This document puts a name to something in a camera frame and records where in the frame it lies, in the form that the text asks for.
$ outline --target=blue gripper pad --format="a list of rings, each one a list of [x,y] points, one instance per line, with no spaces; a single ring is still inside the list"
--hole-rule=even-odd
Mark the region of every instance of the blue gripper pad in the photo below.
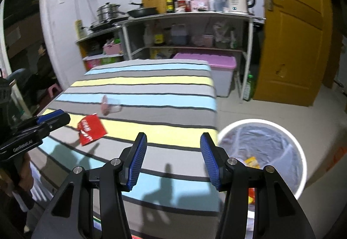
[[[143,132],[140,132],[136,137],[123,166],[123,168],[128,169],[128,173],[126,173],[126,175],[128,175],[126,182],[126,189],[128,191],[131,191],[137,183],[146,150],[147,136]]]
[[[200,137],[200,149],[204,158],[205,166],[210,177],[211,184],[219,190],[222,186],[220,182],[219,167],[216,157],[213,153],[215,144],[213,143],[209,133],[203,133]]]
[[[56,110],[54,112],[50,112],[49,114],[46,114],[43,116],[38,116],[36,122],[37,122],[37,124],[41,124],[45,121],[48,121],[51,118],[57,117],[57,116],[64,114],[64,113],[65,112],[63,110]]]

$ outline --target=stainless steel pot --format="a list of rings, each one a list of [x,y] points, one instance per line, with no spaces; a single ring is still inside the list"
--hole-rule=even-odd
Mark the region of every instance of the stainless steel pot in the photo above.
[[[98,19],[100,23],[117,18],[118,14],[124,15],[124,12],[118,11],[118,4],[110,4],[107,2],[104,6],[98,8]]]

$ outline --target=green bottle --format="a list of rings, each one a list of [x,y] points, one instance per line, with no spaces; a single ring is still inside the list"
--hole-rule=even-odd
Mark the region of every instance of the green bottle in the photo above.
[[[243,99],[246,101],[249,101],[252,99],[253,94],[254,94],[254,77],[253,75],[249,74],[247,77],[245,91],[243,93]]]

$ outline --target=pink stool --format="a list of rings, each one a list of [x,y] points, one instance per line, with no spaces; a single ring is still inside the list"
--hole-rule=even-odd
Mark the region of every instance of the pink stool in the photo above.
[[[53,98],[53,89],[55,89],[56,91],[58,91],[59,93],[62,91],[61,88],[59,87],[58,84],[53,84],[51,87],[48,88],[48,93],[49,93],[49,97]]]

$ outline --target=red packet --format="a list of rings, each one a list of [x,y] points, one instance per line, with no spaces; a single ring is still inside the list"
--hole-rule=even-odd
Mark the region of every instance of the red packet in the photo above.
[[[107,134],[97,114],[82,118],[77,124],[77,129],[79,130],[79,142],[82,146],[98,140]]]

